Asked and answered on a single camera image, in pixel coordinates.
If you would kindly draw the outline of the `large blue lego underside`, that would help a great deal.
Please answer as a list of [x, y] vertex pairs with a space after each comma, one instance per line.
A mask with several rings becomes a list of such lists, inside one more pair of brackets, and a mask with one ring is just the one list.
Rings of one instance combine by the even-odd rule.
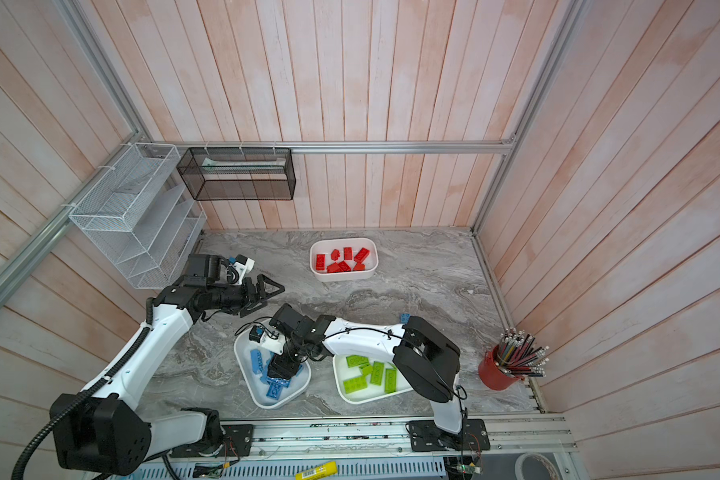
[[267, 382], [271, 384], [277, 384], [280, 385], [282, 388], [288, 388], [290, 386], [291, 380], [290, 379], [282, 379], [282, 378], [272, 378], [268, 377]]

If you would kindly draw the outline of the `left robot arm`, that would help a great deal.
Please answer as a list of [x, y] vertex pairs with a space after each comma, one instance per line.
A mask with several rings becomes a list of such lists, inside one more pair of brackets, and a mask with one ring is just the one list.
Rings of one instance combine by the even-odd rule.
[[264, 274], [249, 278], [252, 268], [244, 256], [192, 254], [183, 274], [147, 300], [139, 331], [113, 361], [79, 393], [53, 403], [48, 432], [62, 468], [125, 476], [178, 447], [204, 455], [223, 450], [225, 431], [213, 409], [144, 420], [137, 408], [158, 367], [197, 322], [215, 313], [244, 317], [284, 292]]

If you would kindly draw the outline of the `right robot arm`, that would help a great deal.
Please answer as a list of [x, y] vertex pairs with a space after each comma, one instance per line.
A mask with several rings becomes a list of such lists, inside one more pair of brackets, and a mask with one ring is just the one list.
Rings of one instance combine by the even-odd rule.
[[307, 360], [328, 356], [366, 356], [392, 364], [413, 391], [430, 402], [431, 420], [406, 424], [415, 452], [490, 449], [485, 423], [470, 420], [464, 406], [466, 391], [459, 382], [460, 349], [425, 319], [412, 316], [389, 326], [350, 322], [321, 315], [313, 320], [288, 304], [269, 320], [284, 340], [270, 361], [268, 373], [291, 379]]

